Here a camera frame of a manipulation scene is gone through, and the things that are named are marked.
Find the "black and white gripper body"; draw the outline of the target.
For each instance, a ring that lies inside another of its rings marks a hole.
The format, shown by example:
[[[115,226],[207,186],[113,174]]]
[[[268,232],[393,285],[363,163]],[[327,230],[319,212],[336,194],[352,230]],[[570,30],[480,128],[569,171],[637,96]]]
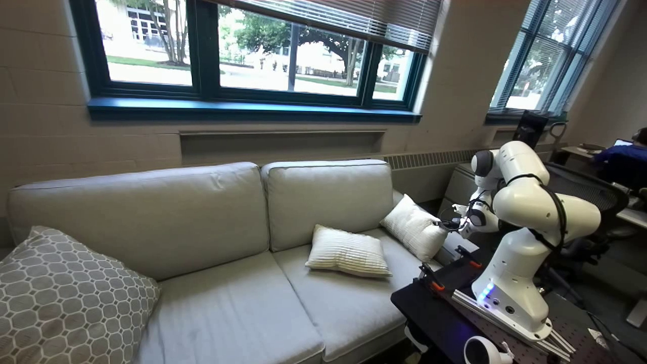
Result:
[[[468,205],[453,205],[451,207],[451,219],[446,222],[446,226],[460,235],[471,235],[474,232],[474,211]]]

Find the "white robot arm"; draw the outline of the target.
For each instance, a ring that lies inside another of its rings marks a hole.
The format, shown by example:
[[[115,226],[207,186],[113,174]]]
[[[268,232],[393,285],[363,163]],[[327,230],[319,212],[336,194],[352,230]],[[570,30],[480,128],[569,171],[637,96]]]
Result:
[[[578,196],[554,192],[551,172],[519,139],[471,159],[475,190],[453,207],[457,232],[498,232],[512,225],[483,274],[471,283],[474,303],[517,336],[539,342],[552,335],[548,303],[535,275],[551,254],[593,235],[601,211]]]

